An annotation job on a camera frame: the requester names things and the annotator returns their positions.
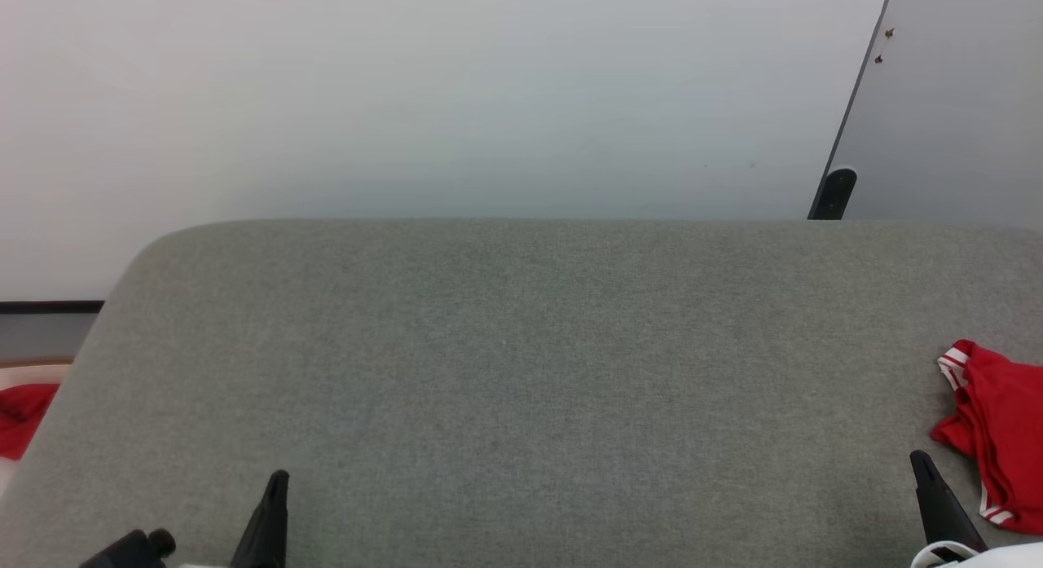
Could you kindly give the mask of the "black partition foot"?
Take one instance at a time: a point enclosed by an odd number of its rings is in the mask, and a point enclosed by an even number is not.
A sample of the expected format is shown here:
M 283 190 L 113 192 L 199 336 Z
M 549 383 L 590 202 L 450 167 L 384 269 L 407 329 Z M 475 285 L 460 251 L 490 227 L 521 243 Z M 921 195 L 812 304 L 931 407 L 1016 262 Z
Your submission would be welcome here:
M 850 168 L 838 168 L 821 179 L 812 201 L 809 220 L 841 220 L 856 188 L 858 175 Z

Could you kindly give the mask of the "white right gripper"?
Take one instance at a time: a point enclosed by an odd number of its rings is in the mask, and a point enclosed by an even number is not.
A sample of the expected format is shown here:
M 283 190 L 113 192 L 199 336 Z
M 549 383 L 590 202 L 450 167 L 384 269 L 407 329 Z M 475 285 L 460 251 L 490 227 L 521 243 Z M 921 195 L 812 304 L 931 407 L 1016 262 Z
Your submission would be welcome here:
M 1043 568 L 1043 542 L 988 549 L 933 460 L 909 453 L 925 542 L 909 568 Z

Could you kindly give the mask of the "grey fabric sofa cushion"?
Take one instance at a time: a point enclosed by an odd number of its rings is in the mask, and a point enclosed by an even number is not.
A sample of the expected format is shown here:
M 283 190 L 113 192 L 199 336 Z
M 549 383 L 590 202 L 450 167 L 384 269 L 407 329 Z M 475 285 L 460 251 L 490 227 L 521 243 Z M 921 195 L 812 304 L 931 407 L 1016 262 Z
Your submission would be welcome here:
M 897 222 L 250 220 L 139 253 L 11 485 L 0 568 L 127 530 L 289 568 L 887 568 L 957 339 L 1043 364 L 1043 233 Z

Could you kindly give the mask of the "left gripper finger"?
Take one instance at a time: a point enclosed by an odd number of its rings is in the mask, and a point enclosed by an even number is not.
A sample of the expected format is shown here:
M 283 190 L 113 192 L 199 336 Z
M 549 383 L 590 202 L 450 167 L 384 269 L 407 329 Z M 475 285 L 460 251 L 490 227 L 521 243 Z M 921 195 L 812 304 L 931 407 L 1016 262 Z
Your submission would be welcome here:
M 286 568 L 289 479 L 286 470 L 272 473 L 232 554 L 231 568 Z

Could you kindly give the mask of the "red white jersey garment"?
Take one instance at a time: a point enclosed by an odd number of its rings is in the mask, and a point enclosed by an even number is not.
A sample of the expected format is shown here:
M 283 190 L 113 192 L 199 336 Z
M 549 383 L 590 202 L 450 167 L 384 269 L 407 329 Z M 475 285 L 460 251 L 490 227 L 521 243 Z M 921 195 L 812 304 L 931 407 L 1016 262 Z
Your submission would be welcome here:
M 1043 365 L 1014 363 L 968 339 L 936 363 L 955 412 L 929 435 L 975 461 L 977 513 L 1002 530 L 1043 537 Z

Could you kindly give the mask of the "red cloth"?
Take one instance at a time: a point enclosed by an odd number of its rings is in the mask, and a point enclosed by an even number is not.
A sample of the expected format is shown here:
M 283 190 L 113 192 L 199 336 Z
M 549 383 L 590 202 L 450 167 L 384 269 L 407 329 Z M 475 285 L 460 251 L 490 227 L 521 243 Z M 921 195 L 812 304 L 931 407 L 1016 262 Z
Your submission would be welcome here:
M 56 382 L 33 382 L 0 390 L 0 458 L 21 460 L 58 389 Z

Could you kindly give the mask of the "grey partition panel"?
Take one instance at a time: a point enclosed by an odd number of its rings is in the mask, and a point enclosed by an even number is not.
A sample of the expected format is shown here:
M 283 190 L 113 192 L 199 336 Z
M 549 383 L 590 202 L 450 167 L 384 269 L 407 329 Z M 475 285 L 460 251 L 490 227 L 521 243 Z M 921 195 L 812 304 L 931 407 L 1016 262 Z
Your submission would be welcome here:
M 838 168 L 846 219 L 1043 231 L 1043 0 L 884 0 Z

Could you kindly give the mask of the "white laundry basket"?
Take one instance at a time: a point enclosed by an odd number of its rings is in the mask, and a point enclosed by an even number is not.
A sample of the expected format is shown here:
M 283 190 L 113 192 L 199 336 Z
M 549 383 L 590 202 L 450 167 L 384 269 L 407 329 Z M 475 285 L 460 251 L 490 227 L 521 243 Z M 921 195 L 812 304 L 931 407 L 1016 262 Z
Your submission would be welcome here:
M 0 390 L 17 385 L 56 382 L 60 385 L 73 367 L 71 359 L 25 360 L 0 363 Z M 0 499 L 10 486 L 21 460 L 0 458 Z

